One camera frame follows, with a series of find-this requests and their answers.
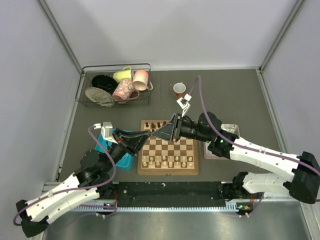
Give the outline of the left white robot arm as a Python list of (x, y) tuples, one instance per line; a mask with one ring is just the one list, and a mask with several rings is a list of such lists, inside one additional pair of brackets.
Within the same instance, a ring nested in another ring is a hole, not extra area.
[(80, 168), (66, 180), (47, 193), (33, 199), (16, 203), (17, 218), (13, 224), (20, 226), (26, 237), (31, 238), (44, 232), (50, 224), (68, 211), (100, 198), (109, 198), (114, 191), (113, 178), (116, 164), (123, 156), (136, 156), (151, 133), (144, 131), (111, 131), (112, 144), (101, 151), (90, 149), (80, 160)]

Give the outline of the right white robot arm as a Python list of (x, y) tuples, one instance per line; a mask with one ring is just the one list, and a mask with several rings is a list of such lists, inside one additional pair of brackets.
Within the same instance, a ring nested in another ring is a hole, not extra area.
[(211, 112), (202, 113), (197, 122), (175, 113), (167, 124), (151, 135), (167, 142), (180, 138), (208, 143), (217, 157), (244, 162), (268, 171), (268, 174), (240, 172), (233, 178), (233, 192), (239, 198), (255, 193), (288, 194), (314, 204), (320, 189), (320, 166), (307, 151), (301, 155), (271, 150), (245, 140), (221, 128), (222, 122)]

